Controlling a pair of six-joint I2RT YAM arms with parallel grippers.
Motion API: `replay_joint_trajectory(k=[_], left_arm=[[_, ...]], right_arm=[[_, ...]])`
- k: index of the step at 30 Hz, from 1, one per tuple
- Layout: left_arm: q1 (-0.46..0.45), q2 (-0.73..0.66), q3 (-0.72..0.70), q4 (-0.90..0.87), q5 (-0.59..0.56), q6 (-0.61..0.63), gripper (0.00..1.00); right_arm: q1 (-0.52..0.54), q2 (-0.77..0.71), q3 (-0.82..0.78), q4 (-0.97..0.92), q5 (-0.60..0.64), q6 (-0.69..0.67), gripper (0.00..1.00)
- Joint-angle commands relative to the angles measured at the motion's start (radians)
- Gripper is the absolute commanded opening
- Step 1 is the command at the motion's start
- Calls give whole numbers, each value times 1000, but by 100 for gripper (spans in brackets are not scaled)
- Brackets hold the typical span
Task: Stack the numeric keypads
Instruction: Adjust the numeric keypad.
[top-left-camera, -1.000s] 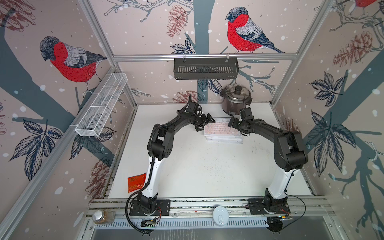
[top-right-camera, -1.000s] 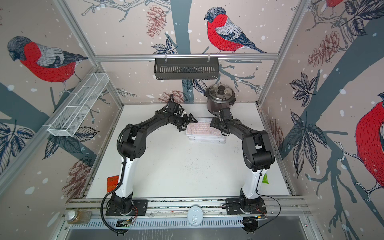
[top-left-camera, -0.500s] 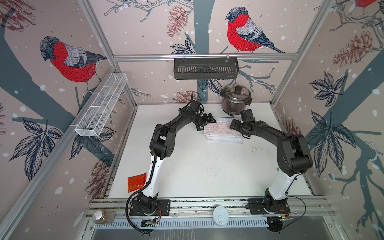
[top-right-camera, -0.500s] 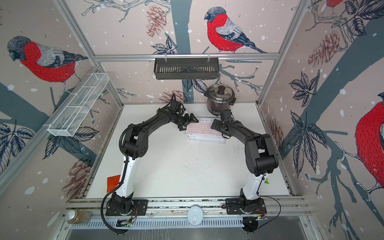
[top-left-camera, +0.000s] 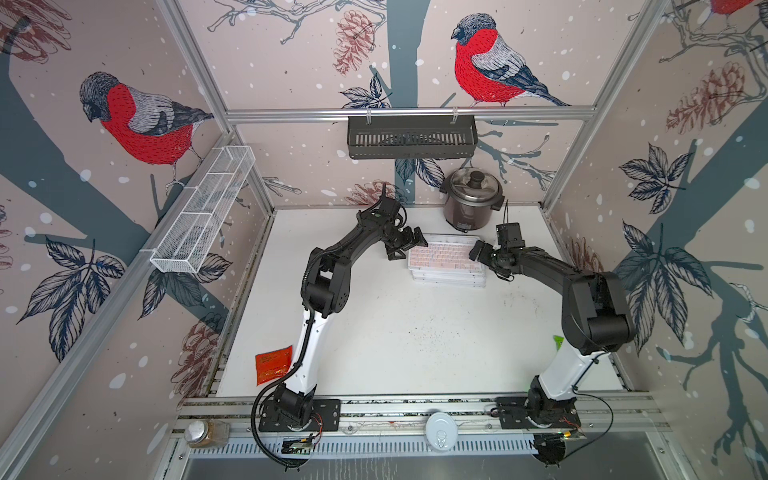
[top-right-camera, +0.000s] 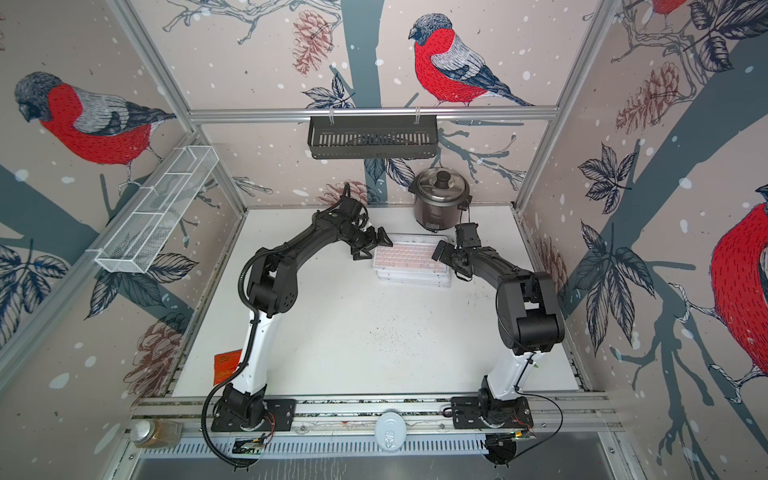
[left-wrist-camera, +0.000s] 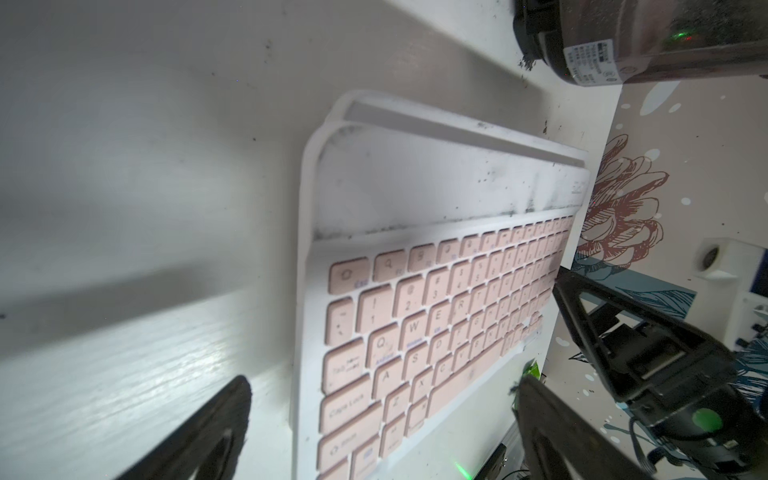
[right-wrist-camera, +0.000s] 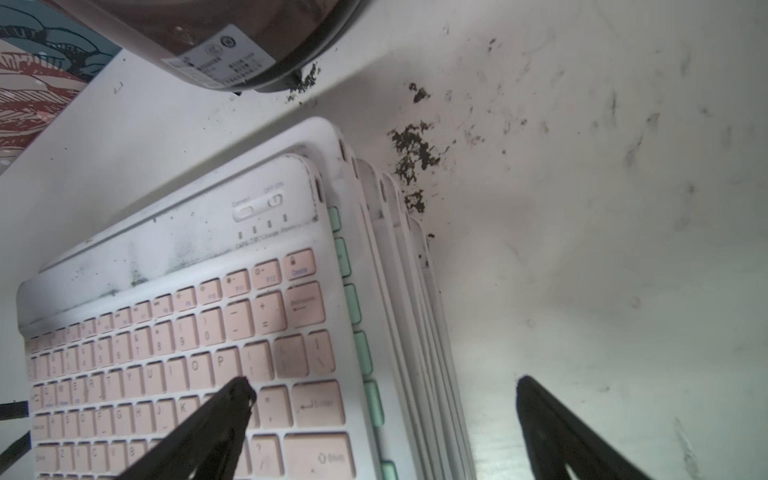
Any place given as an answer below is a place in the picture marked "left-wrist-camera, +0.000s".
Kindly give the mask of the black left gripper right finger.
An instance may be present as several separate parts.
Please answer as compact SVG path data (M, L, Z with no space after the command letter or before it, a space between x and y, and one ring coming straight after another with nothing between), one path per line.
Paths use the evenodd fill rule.
M538 379L523 376L516 400L518 428L532 479L650 477Z

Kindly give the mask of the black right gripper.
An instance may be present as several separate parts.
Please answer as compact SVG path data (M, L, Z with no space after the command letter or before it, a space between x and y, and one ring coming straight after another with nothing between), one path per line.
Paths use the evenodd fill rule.
M564 267L553 295L572 339L626 403L646 473L663 459L703 474L767 472L767 420L741 391L722 343Z

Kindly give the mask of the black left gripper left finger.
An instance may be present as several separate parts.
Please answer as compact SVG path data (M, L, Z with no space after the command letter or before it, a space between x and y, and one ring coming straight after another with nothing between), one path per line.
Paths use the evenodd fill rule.
M122 479L231 479L249 424L252 392L234 377Z

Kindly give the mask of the pink keyboard back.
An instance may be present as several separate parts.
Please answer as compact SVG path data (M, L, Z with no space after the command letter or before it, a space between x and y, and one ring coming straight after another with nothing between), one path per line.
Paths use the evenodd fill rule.
M299 198L294 478L387 470L540 329L586 159L476 125L315 131Z

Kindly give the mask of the green keyboard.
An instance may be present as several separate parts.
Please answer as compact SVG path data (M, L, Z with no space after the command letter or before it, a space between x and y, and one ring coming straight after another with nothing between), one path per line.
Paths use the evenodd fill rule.
M584 168L588 159L585 151L574 147L381 92L349 91L334 103L326 119L378 126L579 168Z

